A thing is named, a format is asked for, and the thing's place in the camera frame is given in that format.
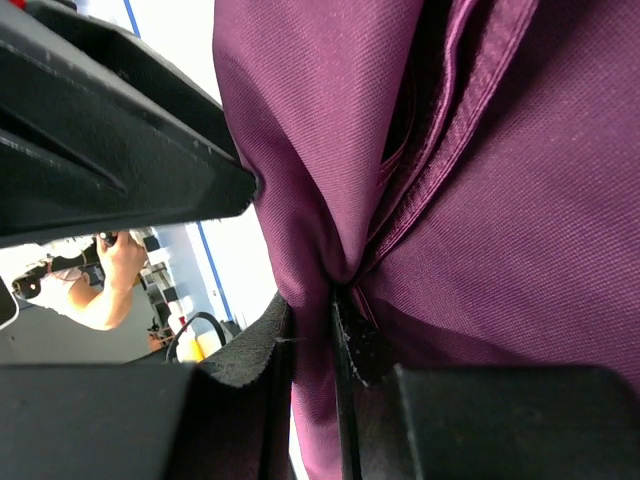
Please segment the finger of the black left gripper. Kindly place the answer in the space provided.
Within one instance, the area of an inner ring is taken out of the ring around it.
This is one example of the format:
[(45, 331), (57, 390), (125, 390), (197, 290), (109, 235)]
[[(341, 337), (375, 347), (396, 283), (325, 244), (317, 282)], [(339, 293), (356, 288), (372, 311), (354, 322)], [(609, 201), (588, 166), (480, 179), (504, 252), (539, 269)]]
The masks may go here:
[(68, 1), (1, 5), (1, 243), (224, 219), (258, 192), (221, 106)]

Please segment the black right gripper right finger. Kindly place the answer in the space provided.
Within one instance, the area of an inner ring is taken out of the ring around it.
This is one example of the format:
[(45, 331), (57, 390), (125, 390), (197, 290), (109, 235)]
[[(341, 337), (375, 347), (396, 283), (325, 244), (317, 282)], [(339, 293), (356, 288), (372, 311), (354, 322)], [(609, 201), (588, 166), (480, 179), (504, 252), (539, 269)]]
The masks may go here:
[(635, 479), (639, 400), (587, 366), (415, 369), (331, 300), (346, 479)]

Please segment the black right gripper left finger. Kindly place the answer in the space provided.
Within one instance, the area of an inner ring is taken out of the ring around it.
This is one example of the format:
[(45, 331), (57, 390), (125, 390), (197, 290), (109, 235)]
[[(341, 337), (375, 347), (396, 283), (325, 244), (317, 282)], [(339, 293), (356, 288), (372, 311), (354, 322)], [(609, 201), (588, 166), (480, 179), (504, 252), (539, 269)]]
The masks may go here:
[(5, 479), (288, 479), (290, 309), (204, 362), (1, 370)]

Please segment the purple cloth napkin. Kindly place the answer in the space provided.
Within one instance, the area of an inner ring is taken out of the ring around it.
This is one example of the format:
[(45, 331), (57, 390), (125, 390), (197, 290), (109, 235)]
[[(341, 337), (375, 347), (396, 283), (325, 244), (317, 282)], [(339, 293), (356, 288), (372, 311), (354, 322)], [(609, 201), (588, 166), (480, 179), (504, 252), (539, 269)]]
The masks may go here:
[(638, 384), (637, 2), (219, 1), (213, 33), (310, 478), (343, 473), (335, 286), (419, 367)]

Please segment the person hand in background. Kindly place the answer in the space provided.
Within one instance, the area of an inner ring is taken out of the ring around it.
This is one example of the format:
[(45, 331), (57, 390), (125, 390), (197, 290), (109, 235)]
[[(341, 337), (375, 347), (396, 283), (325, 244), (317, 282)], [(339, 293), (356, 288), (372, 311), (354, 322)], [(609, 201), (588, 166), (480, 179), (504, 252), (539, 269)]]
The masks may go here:
[(96, 237), (97, 253), (105, 274), (105, 287), (111, 292), (128, 292), (135, 284), (140, 271), (147, 263), (145, 249), (135, 241), (128, 231)]

